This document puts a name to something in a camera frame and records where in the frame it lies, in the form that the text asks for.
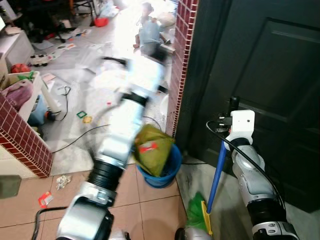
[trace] door panel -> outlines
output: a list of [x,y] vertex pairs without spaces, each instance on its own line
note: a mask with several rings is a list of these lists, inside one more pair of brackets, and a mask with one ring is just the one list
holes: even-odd
[[216,165],[220,143],[206,122],[240,96],[240,109],[255,111],[253,142],[267,171],[309,212],[320,207],[319,13],[314,0],[233,1],[188,145]]

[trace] broom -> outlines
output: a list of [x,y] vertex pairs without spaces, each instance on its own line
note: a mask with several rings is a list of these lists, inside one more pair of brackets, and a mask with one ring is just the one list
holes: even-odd
[[197,192],[193,199],[189,201],[188,209],[186,210],[188,227],[196,227],[198,229],[205,230],[210,236],[213,235],[210,224],[210,213],[212,205],[214,203],[216,191],[218,188],[219,179],[221,176],[222,168],[225,163],[227,150],[224,142],[221,142],[221,148],[218,158],[218,164],[214,173],[213,183],[208,201],[208,208],[204,197],[200,192]]

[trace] blue broom handle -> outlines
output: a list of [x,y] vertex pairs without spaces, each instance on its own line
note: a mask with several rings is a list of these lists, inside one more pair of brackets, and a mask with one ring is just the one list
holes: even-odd
[[220,153],[219,153],[219,158],[218,158],[218,165],[216,166],[216,170],[214,173],[210,197],[209,197],[208,206],[207,206],[207,210],[206,210],[207,214],[211,213],[211,209],[212,209],[212,205],[214,203],[214,199],[215,199],[216,191],[218,188],[218,183],[219,183],[219,179],[221,176],[222,168],[224,167],[224,164],[225,164],[226,153],[227,153],[227,149],[225,147],[224,141],[222,141]]

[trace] cardboard box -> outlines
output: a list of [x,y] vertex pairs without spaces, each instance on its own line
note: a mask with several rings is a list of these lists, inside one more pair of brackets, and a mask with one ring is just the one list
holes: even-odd
[[0,55],[0,90],[10,86],[8,68],[4,56]]

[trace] door frame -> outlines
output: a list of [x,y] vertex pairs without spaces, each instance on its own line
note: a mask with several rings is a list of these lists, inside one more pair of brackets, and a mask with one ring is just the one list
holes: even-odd
[[200,0],[190,58],[176,128],[176,145],[187,150],[194,117],[198,113],[232,0]]

